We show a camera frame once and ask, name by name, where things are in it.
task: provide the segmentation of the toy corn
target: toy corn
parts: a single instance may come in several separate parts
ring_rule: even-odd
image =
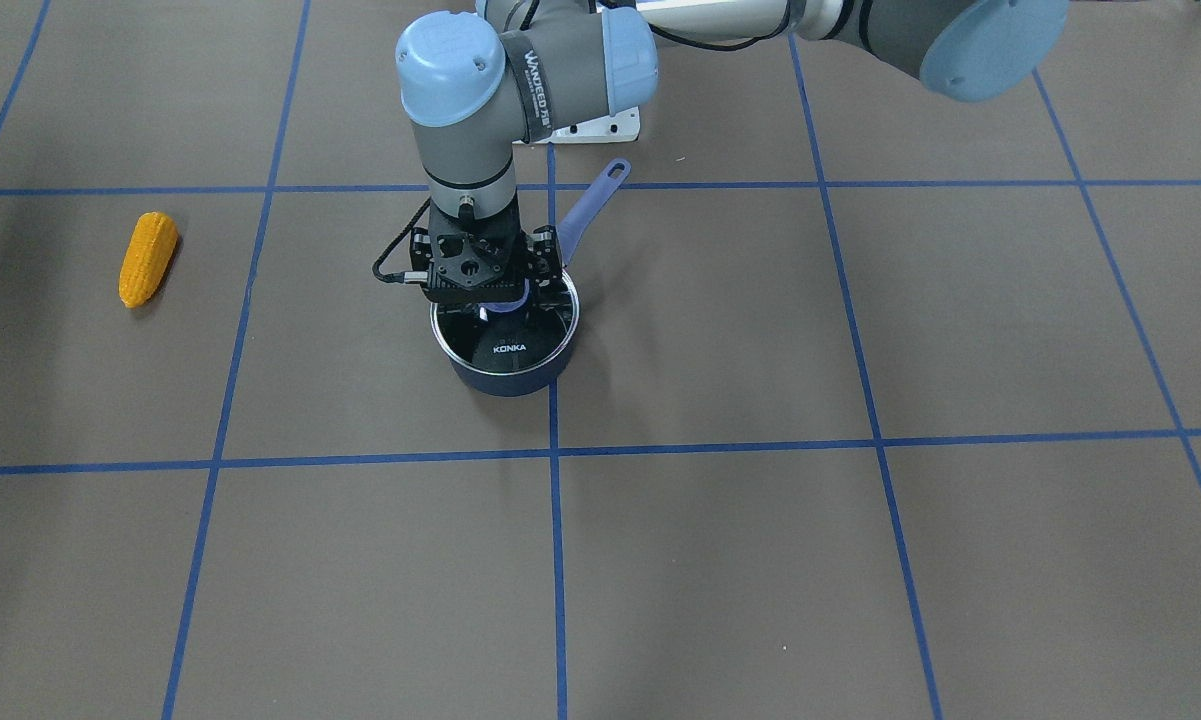
[[[120,300],[125,307],[137,307],[155,295],[169,259],[178,246],[178,224],[163,212],[148,212],[138,218],[129,251],[120,265]]]

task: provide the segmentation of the yellow corn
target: yellow corn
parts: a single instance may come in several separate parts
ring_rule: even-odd
[[[124,265],[120,265],[120,300],[124,300],[125,307],[137,307],[151,300],[165,280],[177,245],[178,224],[169,215],[148,212],[138,218],[129,240],[129,251],[124,254]]]

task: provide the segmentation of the black cable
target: black cable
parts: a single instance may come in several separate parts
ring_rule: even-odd
[[[431,199],[430,199],[430,197],[428,197],[422,203],[422,208],[418,208],[418,211],[413,214],[412,218],[410,218],[410,222],[404,226],[404,230],[401,230],[400,234],[398,234],[398,236],[395,236],[395,240],[393,240],[390,242],[390,245],[386,246],[386,250],[382,251],[382,254],[377,256],[377,260],[374,260],[374,277],[375,278],[377,278],[377,280],[380,280],[382,282],[386,282],[386,283],[404,282],[404,272],[392,272],[390,275],[383,275],[382,274],[382,263],[386,263],[386,257],[389,256],[392,253],[392,251],[395,250],[395,247],[398,245],[400,245],[400,242],[405,238],[407,238],[410,234],[413,233],[413,228],[418,224],[418,220],[422,218],[422,214],[426,212],[428,208],[430,208],[430,206],[431,206]]]
[[[533,0],[533,2],[528,6],[528,12],[524,13],[524,22],[521,23],[521,32],[526,31],[526,29],[528,29],[528,26],[533,24],[533,14],[537,13],[537,4],[540,4],[540,0]]]
[[[609,10],[617,10],[622,8],[623,6],[617,0],[596,0],[596,1],[600,5],[604,5],[605,8]],[[695,47],[699,50],[712,50],[715,53],[736,53],[737,50],[746,50],[747,47],[752,47],[755,44],[755,42],[760,42],[761,40],[770,40],[772,37],[778,37],[787,30],[788,24],[791,24],[791,0],[787,0],[787,6],[782,13],[782,22],[778,23],[778,26],[775,28],[772,32],[770,32],[769,35],[763,35],[760,37],[752,37],[749,40],[743,40],[742,42],[737,42],[737,44],[711,44],[711,42],[699,42],[697,40],[691,40],[688,37],[679,36],[675,32],[669,32],[667,31],[667,29],[656,26],[655,24],[650,24],[649,29],[651,29],[651,31],[655,31],[656,36],[662,37],[664,40],[669,40],[671,42],[676,42],[677,46]]]

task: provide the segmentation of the purple handle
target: purple handle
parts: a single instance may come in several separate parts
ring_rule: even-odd
[[[578,250],[578,242],[582,240],[582,233],[587,232],[591,220],[600,214],[605,202],[609,202],[614,192],[622,187],[631,174],[631,163],[623,158],[616,158],[609,167],[596,176],[596,180],[582,192],[569,214],[555,226],[555,236],[560,242],[560,256],[568,265],[573,260],[573,252]]]

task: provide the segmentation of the light blue joint cap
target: light blue joint cap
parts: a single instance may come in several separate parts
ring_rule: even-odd
[[[658,91],[655,31],[635,8],[605,10],[604,74],[609,114],[644,106]]]
[[[413,122],[438,128],[484,108],[507,70],[498,32],[473,13],[423,14],[395,43],[400,104]]]
[[[942,31],[920,64],[920,82],[961,100],[991,100],[1048,55],[1070,0],[980,0]]]

